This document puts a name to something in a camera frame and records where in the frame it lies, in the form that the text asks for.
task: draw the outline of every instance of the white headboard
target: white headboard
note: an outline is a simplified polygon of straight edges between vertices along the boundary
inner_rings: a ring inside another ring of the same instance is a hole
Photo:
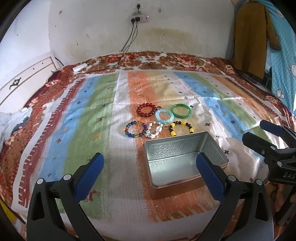
[[[59,68],[53,54],[46,53],[22,64],[7,76],[9,82],[0,89],[0,112],[16,112]]]

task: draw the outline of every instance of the white stone bracelet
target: white stone bracelet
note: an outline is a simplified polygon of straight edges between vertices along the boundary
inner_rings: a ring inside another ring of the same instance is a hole
[[[153,124],[158,124],[158,126],[155,128],[155,134],[152,134],[150,131]],[[160,123],[159,121],[158,122],[153,121],[153,122],[149,123],[149,125],[147,126],[147,129],[148,130],[146,131],[145,136],[147,138],[153,139],[154,137],[156,137],[159,134],[159,132],[161,132],[163,130],[163,124]]]

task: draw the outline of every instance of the metal tin box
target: metal tin box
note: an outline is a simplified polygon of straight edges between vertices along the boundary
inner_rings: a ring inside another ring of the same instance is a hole
[[[208,132],[145,141],[149,192],[159,199],[204,186],[196,156],[204,152],[214,165],[225,169],[229,161]]]

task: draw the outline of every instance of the red beaded bracelet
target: red beaded bracelet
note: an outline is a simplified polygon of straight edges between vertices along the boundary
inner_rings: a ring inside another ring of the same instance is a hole
[[[143,113],[141,110],[142,108],[144,107],[151,107],[152,110],[149,112],[149,113]],[[138,108],[137,108],[137,114],[139,116],[142,116],[142,117],[150,117],[150,116],[153,116],[155,114],[155,112],[157,111],[157,108],[154,104],[152,103],[144,103],[144,104],[141,104]]]

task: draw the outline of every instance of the polka dot fabric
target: polka dot fabric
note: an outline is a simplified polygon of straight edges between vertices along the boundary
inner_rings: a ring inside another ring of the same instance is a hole
[[[271,49],[272,93],[296,114],[296,37],[283,14],[271,3],[258,0],[269,11],[281,50]]]

